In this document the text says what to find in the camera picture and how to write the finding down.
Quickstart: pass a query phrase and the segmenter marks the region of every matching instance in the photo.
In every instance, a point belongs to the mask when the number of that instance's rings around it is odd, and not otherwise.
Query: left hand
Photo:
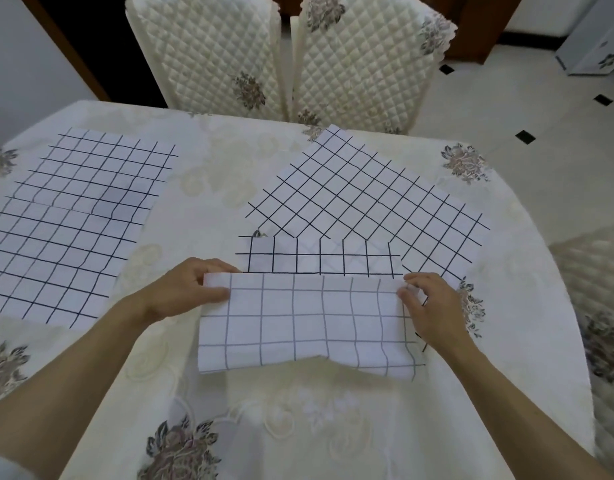
[[[141,310],[148,323],[188,312],[205,303],[229,299],[228,288],[206,288],[205,273],[239,273],[220,259],[187,258],[159,279],[126,297]]]

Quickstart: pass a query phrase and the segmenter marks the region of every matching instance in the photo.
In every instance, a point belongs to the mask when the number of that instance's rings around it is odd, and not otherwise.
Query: right hand
[[[418,335],[445,357],[462,347],[474,346],[467,329],[460,295],[436,273],[409,273],[405,281],[427,295],[423,306],[406,288],[398,296],[407,306]]]

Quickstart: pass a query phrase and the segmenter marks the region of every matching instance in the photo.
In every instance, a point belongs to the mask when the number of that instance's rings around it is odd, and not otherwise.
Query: hand
[[[445,280],[436,273],[409,273],[405,281],[423,290],[428,298],[423,306],[410,290],[398,290],[418,335],[425,342],[443,358],[460,348],[475,346],[465,328],[461,297]]]
[[[229,299],[228,288],[206,288],[205,273],[239,273],[238,268],[219,259],[187,258],[159,279],[126,297],[142,312],[148,324],[188,312],[205,303]]]

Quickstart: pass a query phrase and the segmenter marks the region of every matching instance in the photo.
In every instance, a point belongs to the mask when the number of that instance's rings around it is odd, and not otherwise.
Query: chair
[[[614,472],[614,226],[551,253],[567,286],[587,356],[596,417],[596,457]]]
[[[455,30],[419,0],[302,0],[291,120],[406,134]]]
[[[126,0],[167,105],[288,121],[280,15],[271,0]]]

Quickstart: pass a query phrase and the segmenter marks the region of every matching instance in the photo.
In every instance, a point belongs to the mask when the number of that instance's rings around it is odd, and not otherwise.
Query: white paper with black grid lines
[[[316,242],[288,235],[240,236],[238,266],[247,273],[337,274],[399,278],[403,274],[400,255],[391,245],[351,235],[342,242],[322,237]]]
[[[458,287],[491,227],[481,212],[331,125],[246,209],[267,235],[391,244],[406,271]]]
[[[396,295],[402,280],[217,273],[231,298],[205,305],[198,369],[217,372],[325,356],[381,376],[413,379],[423,342]]]
[[[71,128],[0,202],[0,313],[88,329],[104,309],[175,146]]]

